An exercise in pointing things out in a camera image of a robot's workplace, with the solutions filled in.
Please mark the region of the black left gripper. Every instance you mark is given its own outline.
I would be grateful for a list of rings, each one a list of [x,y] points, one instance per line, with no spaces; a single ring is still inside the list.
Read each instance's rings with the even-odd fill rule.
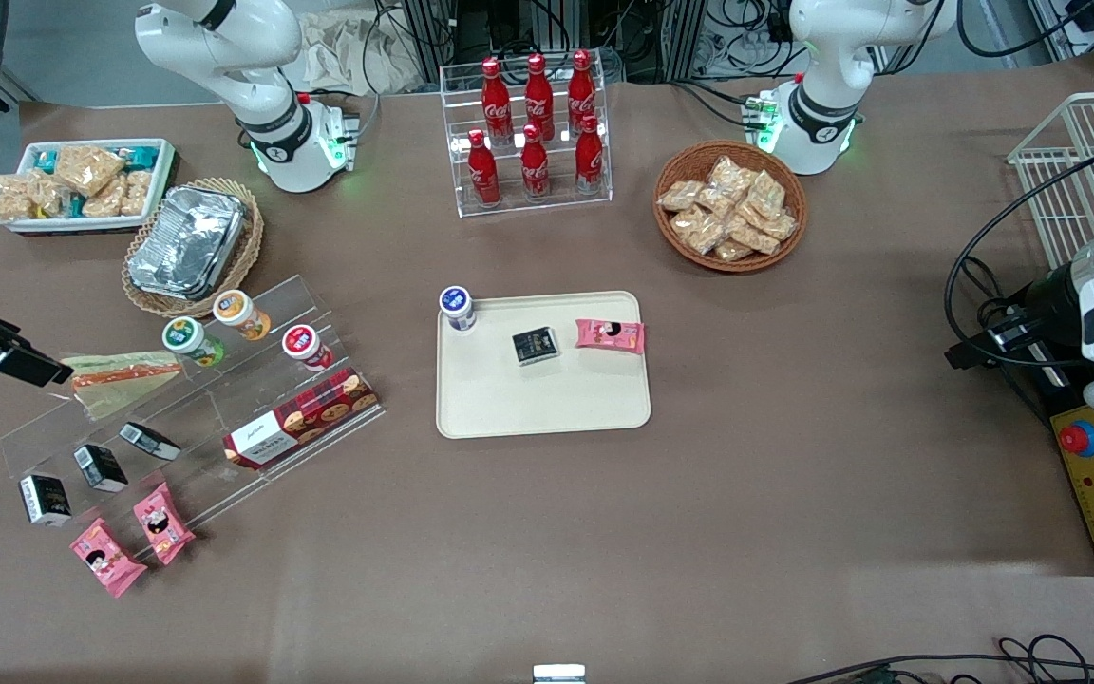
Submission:
[[[986,308],[986,333],[945,350],[952,369],[998,368],[1014,362],[1016,348],[1041,348],[1050,358],[1082,358],[1080,295],[1071,264],[1028,285],[1025,303],[994,300]]]

